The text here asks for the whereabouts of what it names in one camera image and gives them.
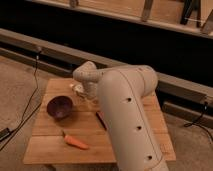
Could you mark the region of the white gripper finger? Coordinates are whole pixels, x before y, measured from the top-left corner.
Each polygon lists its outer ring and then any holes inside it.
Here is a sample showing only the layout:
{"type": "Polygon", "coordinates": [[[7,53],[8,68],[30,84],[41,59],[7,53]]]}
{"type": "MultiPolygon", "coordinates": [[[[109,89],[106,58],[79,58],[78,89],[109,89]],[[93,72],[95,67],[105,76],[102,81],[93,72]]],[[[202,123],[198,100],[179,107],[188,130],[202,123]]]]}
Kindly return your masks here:
{"type": "Polygon", "coordinates": [[[92,98],[85,97],[85,99],[86,99],[86,101],[88,101],[89,103],[98,104],[98,99],[97,99],[97,97],[92,97],[92,98]]]}
{"type": "Polygon", "coordinates": [[[84,93],[84,88],[81,84],[75,84],[72,86],[72,90],[76,93],[76,94],[83,94],[84,93]]]}

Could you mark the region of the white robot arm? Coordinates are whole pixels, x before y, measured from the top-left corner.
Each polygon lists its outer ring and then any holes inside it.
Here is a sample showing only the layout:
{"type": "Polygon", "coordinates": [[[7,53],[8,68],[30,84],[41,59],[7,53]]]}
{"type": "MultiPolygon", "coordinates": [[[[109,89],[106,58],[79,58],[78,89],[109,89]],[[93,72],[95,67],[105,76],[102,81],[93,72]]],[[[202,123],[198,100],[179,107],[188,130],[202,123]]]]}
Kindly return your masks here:
{"type": "Polygon", "coordinates": [[[121,171],[169,171],[147,119],[142,98],[157,87],[147,65],[98,69],[88,61],[73,72],[86,97],[96,97],[121,171]]]}

